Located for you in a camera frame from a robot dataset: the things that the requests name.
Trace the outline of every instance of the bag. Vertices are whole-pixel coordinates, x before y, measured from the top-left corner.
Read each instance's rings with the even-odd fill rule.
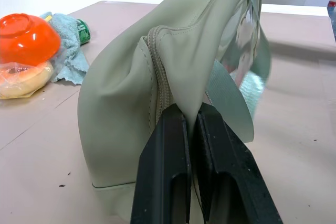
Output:
[[[80,90],[78,124],[95,191],[130,220],[139,156],[162,111],[176,103],[191,134],[203,101],[243,142],[269,74],[261,0],[164,0],[113,40]],[[192,198],[191,223],[202,223]]]

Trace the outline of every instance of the green bottle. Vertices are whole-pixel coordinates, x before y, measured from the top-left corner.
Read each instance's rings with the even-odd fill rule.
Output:
[[[77,29],[79,34],[80,44],[83,45],[90,41],[91,33],[88,25],[81,19],[77,20]]]

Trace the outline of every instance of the blue cloth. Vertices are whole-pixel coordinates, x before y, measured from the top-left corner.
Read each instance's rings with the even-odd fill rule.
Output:
[[[54,14],[49,21],[61,38],[61,46],[66,49],[64,64],[58,74],[51,80],[56,82],[62,79],[71,81],[73,84],[82,84],[89,65],[83,52],[80,50],[80,40],[77,31],[76,19],[64,14]]]

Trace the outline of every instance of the bun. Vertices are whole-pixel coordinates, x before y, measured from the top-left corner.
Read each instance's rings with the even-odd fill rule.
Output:
[[[29,97],[42,88],[53,73],[54,68],[49,61],[22,71],[0,68],[0,99]]]

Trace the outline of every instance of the plastic bag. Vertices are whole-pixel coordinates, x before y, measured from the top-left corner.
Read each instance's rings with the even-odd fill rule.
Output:
[[[0,100],[30,97],[60,72],[65,55],[66,50],[60,48],[50,60],[37,66],[0,64]]]

